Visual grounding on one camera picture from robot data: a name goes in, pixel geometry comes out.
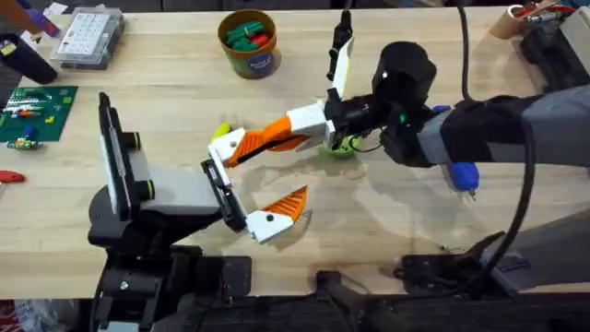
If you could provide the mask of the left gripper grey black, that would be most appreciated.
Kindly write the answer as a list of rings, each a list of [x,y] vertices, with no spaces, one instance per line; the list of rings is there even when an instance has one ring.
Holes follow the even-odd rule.
[[[208,145],[219,167],[236,167],[245,129],[218,127]],[[198,172],[152,166],[136,160],[121,175],[107,163],[107,183],[88,207],[88,242],[95,246],[171,246],[222,220],[235,232],[245,228],[258,243],[288,231],[306,205],[308,186],[283,196],[245,218],[237,196],[223,187],[212,160]]]

